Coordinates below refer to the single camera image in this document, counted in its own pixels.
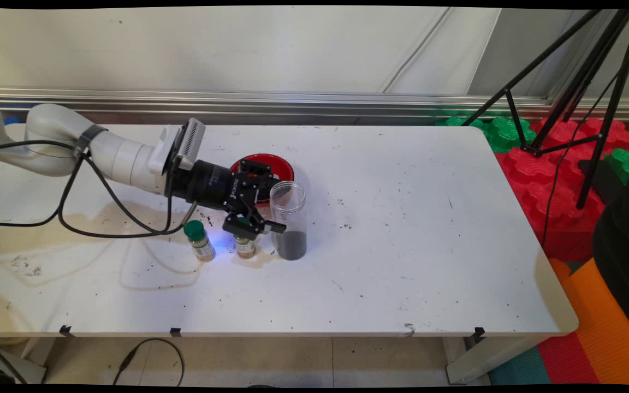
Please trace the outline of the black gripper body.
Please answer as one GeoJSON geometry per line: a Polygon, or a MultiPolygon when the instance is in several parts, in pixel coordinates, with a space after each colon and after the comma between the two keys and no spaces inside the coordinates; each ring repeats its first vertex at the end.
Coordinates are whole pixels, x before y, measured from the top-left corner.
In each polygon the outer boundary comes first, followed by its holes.
{"type": "Polygon", "coordinates": [[[235,215],[256,214],[258,191],[257,177],[202,160],[189,171],[172,169],[165,185],[167,197],[235,215]]]}

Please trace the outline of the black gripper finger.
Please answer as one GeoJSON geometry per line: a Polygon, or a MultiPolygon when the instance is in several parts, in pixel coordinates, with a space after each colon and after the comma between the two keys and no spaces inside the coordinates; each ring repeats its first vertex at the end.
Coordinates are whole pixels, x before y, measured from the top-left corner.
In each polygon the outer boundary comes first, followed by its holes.
{"type": "Polygon", "coordinates": [[[235,174],[241,179],[242,189],[256,193],[257,204],[269,203],[271,190],[281,182],[269,164],[249,159],[242,159],[235,165],[235,174]]]}
{"type": "Polygon", "coordinates": [[[267,232],[283,234],[287,225],[280,222],[267,221],[256,209],[254,201],[243,198],[227,198],[224,201],[227,212],[222,229],[237,237],[255,240],[267,232]]]}

